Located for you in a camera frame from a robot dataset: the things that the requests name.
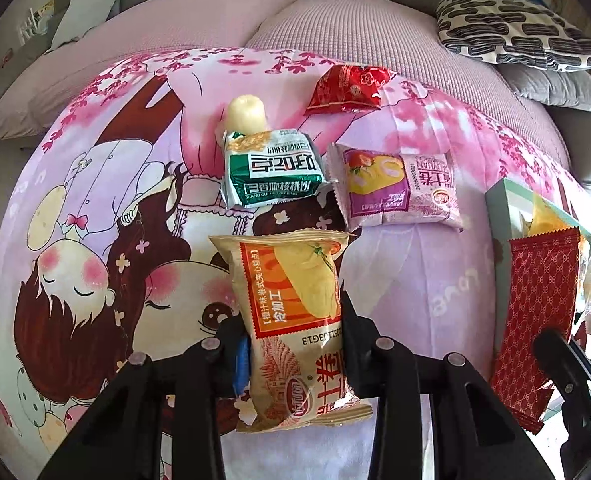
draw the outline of green box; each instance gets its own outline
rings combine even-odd
[[[511,245],[509,240],[523,238],[522,217],[531,220],[533,216],[533,191],[503,178],[485,193],[491,235],[493,236],[493,255],[496,275],[496,330],[493,347],[498,353],[501,349],[504,329],[509,311],[511,293]],[[562,209],[544,201],[553,209],[563,222],[578,227],[591,246],[591,233],[579,222]]]

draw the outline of black and white patterned pillow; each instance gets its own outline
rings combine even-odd
[[[451,52],[487,63],[557,72],[591,68],[591,39],[528,0],[443,0],[437,30]]]

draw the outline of pink sofa cushion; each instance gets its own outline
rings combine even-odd
[[[0,99],[0,139],[40,134],[112,63],[141,52],[244,46],[296,0],[150,0],[42,56]]]
[[[418,10],[387,0],[298,0],[265,21],[247,46],[297,48],[392,68],[472,104],[570,166],[544,107],[515,96],[493,65],[442,47],[435,18]]]

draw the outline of green snack package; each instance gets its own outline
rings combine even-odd
[[[327,184],[322,159],[311,139],[298,130],[224,136],[226,206],[256,208],[316,194]]]

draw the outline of purple label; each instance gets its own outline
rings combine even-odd
[[[344,163],[351,216],[409,210],[410,188],[402,157],[347,150]]]

